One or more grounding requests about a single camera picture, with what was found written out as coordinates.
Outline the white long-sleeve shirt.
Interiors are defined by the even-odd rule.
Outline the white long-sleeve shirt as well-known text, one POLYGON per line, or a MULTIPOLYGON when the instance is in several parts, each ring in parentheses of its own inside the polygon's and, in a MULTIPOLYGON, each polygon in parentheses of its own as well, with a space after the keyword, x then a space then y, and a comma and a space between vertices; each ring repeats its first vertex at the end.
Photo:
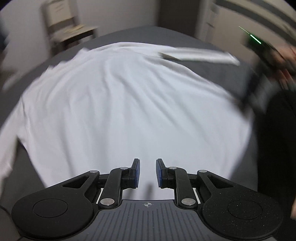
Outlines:
POLYGON ((25 147, 44 186, 108 173, 140 159, 135 199, 169 199, 157 187, 156 160, 229 178, 251 136, 225 89, 182 61, 238 67, 227 52, 121 42, 82 49, 49 67, 23 92, 1 127, 1 180, 25 147))

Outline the person black clothed leg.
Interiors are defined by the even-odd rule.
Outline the person black clothed leg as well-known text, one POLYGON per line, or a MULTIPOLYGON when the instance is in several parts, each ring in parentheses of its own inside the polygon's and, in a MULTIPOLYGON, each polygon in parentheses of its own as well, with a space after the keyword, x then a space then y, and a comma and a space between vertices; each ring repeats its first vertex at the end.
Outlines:
POLYGON ((267 104, 257 127, 258 191, 295 217, 295 93, 282 90, 267 104))

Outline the white wooden chair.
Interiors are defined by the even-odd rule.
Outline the white wooden chair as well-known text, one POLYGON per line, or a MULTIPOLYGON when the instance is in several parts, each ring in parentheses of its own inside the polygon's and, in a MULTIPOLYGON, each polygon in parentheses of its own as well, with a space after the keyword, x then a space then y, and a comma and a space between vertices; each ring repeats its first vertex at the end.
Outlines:
POLYGON ((52 56, 85 38, 96 38, 97 27, 79 21, 77 1, 45 1, 41 14, 52 56))

